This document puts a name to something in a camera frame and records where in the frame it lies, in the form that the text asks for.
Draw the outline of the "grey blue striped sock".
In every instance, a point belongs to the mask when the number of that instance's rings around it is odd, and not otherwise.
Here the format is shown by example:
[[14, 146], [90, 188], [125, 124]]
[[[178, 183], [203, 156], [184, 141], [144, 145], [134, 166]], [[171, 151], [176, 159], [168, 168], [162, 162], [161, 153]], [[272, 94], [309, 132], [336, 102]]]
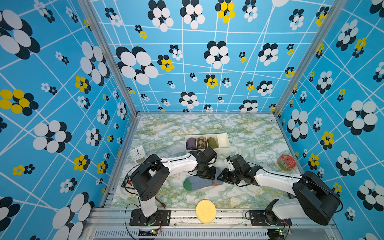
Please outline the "grey blue striped sock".
[[207, 187], [216, 187], [222, 185], [223, 182], [219, 180], [207, 180], [197, 176], [191, 176], [186, 178], [183, 183], [183, 187], [187, 191], [196, 191]]

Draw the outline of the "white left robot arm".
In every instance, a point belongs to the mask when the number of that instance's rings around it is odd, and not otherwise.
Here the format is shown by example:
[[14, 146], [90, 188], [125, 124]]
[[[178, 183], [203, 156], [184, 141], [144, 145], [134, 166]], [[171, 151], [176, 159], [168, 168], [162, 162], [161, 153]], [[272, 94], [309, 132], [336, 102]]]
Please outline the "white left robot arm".
[[174, 158], [160, 158], [150, 155], [130, 175], [134, 189], [139, 195], [141, 212], [149, 218], [157, 214], [156, 195], [169, 176], [182, 172], [196, 172], [201, 179], [214, 180], [217, 153], [212, 148], [190, 151]]

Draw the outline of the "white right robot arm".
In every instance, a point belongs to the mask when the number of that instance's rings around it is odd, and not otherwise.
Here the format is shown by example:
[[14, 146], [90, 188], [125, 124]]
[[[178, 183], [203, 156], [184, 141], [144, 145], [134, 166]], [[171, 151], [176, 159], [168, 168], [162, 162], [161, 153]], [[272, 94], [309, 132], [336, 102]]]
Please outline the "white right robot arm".
[[227, 168], [218, 176], [218, 180], [241, 187], [258, 186], [274, 188], [293, 196], [289, 200], [272, 200], [263, 212], [264, 221], [271, 226], [280, 221], [309, 219], [326, 226], [335, 213], [344, 205], [340, 197], [313, 172], [284, 174], [266, 170], [254, 164], [250, 166], [241, 155], [227, 158]]

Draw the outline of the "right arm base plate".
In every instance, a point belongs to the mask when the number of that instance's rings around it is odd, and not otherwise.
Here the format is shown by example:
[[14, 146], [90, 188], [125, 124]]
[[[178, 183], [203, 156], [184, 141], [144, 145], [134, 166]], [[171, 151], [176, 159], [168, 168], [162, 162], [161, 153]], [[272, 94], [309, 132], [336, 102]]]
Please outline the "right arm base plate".
[[290, 227], [291, 219], [279, 219], [272, 212], [263, 210], [249, 210], [245, 213], [245, 217], [249, 220], [253, 227]]

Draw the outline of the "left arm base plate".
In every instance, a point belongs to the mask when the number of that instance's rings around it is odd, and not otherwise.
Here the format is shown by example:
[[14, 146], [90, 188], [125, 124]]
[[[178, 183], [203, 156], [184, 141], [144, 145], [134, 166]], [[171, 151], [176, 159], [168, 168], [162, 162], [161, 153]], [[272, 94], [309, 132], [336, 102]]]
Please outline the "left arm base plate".
[[145, 217], [141, 209], [131, 212], [130, 226], [169, 226], [171, 220], [170, 210], [157, 210], [149, 217]]

